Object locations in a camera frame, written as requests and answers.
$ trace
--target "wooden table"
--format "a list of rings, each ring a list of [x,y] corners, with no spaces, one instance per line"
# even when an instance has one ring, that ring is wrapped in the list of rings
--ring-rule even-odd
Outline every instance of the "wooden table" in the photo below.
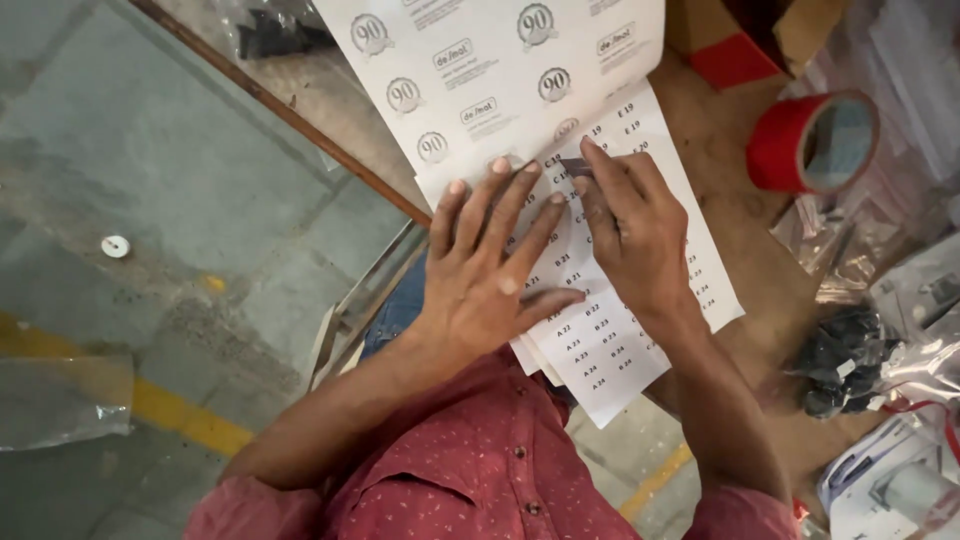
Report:
[[[206,2],[131,2],[418,223],[429,224],[413,168],[339,50],[238,66]],[[670,51],[650,80],[747,312],[719,338],[763,404],[795,494],[825,521],[815,492],[820,472],[884,417],[811,419],[798,409],[801,384],[780,374],[818,318],[817,283],[767,231],[789,197],[756,189],[744,160],[754,124],[780,88],[718,94]],[[671,372],[648,395],[676,410]]]

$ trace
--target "red tape roll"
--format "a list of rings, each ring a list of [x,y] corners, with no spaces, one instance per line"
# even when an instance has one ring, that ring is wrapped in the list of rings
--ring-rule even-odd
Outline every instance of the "red tape roll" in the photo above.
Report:
[[[851,90],[777,102],[747,145],[747,171],[761,189],[831,193],[862,176],[876,151],[879,115]]]

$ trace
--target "fingernail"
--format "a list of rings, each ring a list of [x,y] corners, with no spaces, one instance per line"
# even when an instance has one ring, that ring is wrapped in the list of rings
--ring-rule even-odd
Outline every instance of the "fingernail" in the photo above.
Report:
[[[577,195],[580,195],[581,197],[583,197],[584,194],[587,193],[587,187],[590,184],[589,178],[587,178],[586,176],[578,176],[574,178],[572,182],[573,182],[573,187],[576,188],[577,190]]]
[[[493,172],[497,174],[509,173],[510,172],[510,162],[507,161],[503,156],[493,160]]]

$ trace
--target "yellow floor line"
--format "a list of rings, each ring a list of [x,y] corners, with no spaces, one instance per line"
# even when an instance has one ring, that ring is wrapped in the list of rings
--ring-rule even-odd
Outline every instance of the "yellow floor line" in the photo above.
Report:
[[[634,495],[620,506],[618,510],[620,515],[627,521],[633,521],[636,515],[643,510],[643,507],[653,499],[654,494],[661,490],[692,457],[690,448],[686,446],[686,443],[682,443],[677,447],[677,450],[673,451],[673,454],[666,458],[666,461],[653,475],[650,475],[640,484]]]
[[[0,311],[0,355],[26,357],[83,356],[83,348],[59,335],[19,323]],[[104,396],[108,389],[86,373],[67,373],[82,390]],[[209,410],[148,380],[133,381],[133,415],[165,430],[172,430],[210,450],[232,456],[252,438],[244,430]]]

